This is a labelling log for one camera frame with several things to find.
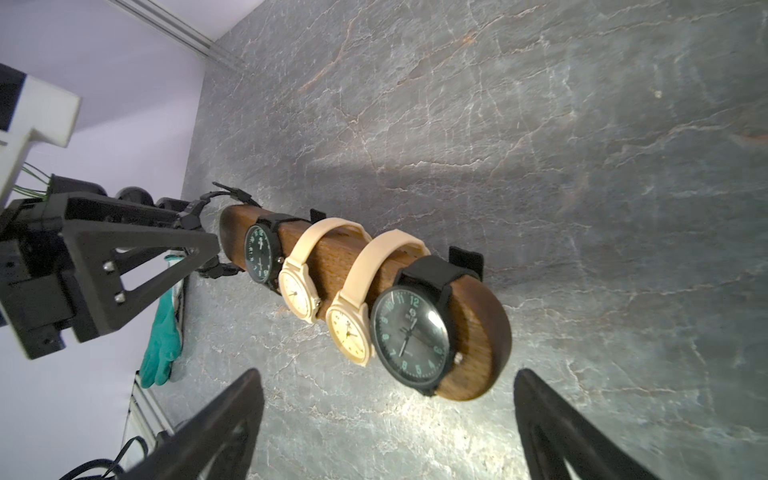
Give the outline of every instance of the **rubber glove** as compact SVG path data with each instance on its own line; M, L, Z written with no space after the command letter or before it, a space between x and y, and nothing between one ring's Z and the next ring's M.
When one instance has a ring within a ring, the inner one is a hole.
M152 384L163 385L170 377L170 365L180 354L181 335L176 328L174 291L171 289L160 297L154 316L149 345L139 370L141 387L148 389Z

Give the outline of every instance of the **black watch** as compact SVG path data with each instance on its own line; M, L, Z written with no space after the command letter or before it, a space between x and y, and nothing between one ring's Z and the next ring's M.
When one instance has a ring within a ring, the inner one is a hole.
M259 217L245 235L245 267L254 282L277 292L277 276L283 268L283 245L277 227L283 222L304 220L286 214Z
M379 359L399 382L426 396L435 395L454 365L456 328L448 304L451 282L464 275L480 280L474 270L434 255L421 257L400 269L371 310Z

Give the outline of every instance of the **green wire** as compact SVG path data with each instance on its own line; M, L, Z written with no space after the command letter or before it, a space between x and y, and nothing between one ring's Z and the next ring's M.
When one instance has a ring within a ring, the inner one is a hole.
M16 192L17 194L25 195L26 197L45 198L45 195L37 194L33 191L27 191L22 187L13 187L13 191Z
M44 183L44 184L46 184L46 185L48 185L48 182L50 181L50 179L48 179L48 180L43 180L42 178L38 177L37 175L35 175L35 173L34 173L32 170L29 170L27 167L22 167L22 170L23 170L24 172L26 172L26 173L28 173L28 174L32 175L34 178L37 178L38 180L40 180L42 183Z
M46 173L45 173L43 170L40 170L40 169L39 169L39 168L37 168L35 165L33 165L33 164L29 164L29 163L27 163L27 162L24 162L24 165L29 165L30 167L32 167L32 168L34 168L35 170L37 170L37 171L40 173L40 175L42 175L43 177L45 177L45 178L48 178L49 180L51 179L51 175L48 175L48 174L46 174Z

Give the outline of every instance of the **watch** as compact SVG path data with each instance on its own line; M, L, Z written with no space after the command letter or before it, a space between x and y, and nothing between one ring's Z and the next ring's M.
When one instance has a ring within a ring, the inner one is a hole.
M336 347L358 365L367 365L372 352L366 304L368 290L384 261L399 248L414 257L429 255L424 242L413 235L400 230L382 233L362 249L326 312L326 323Z
M435 394L456 355L456 329L449 310L451 282L470 269L440 257L422 257L401 269L371 310L371 337L379 359L403 385Z
M290 255L283 262L283 268L277 277L280 292L286 305L294 315L308 323L317 321L317 310L320 307L320 297L317 295L315 283L310 278L310 269L306 265L310 253L317 242L334 228L345 227L362 235L366 242L371 236L359 223L350 222L343 218L326 218L320 220L302 234Z
M283 246L277 228L283 222L304 220L286 214L259 217L245 235L245 267L254 282L277 293L277 275L283 263Z

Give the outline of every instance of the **marble surface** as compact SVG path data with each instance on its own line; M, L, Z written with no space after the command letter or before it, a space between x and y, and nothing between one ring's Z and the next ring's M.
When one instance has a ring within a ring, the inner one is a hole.
M768 472L768 3L266 0L184 184L478 250L514 345L480 399L345 362L246 274L190 285L175 422L246 368L251 478L527 478L533 368L661 478ZM228 200L205 214L207 228Z

